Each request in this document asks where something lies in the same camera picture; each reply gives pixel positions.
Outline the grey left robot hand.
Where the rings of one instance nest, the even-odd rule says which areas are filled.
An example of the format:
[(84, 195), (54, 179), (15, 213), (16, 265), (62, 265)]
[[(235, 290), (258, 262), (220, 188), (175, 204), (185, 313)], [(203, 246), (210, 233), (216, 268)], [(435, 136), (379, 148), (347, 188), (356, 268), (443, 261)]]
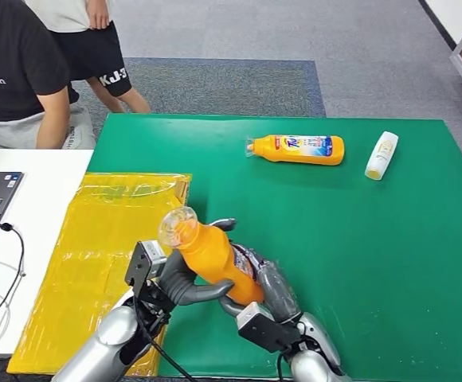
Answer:
[(178, 249), (174, 249), (166, 260), (157, 285), (177, 306), (219, 300), (221, 307), (233, 317), (237, 316), (244, 306), (234, 302), (228, 293), (234, 282), (223, 279), (215, 284), (196, 285), (197, 274), (186, 264)]

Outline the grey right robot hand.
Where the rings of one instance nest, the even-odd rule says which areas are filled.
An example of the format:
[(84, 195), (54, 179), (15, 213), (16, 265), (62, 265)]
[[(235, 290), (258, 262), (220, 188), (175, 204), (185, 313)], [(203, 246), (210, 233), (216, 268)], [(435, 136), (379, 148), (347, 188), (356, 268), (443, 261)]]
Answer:
[(282, 275), (277, 265), (252, 248), (231, 243), (235, 254), (244, 255), (253, 270), (254, 280), (263, 292), (263, 305), (275, 322), (284, 324), (302, 315), (293, 288)]

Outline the person's hand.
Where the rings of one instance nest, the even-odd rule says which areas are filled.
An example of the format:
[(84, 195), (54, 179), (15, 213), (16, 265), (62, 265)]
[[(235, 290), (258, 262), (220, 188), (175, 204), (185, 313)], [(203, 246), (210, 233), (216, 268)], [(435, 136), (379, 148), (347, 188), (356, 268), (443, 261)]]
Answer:
[(106, 0), (87, 0), (86, 11), (90, 29), (106, 29), (110, 23)]

